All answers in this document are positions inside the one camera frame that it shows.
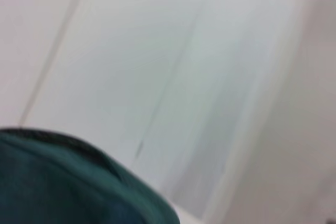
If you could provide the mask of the teal insulated lunch bag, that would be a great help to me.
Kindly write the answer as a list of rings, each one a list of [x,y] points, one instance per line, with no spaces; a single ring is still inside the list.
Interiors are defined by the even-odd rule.
[[[0,224],[180,224],[170,204],[93,145],[0,129]]]

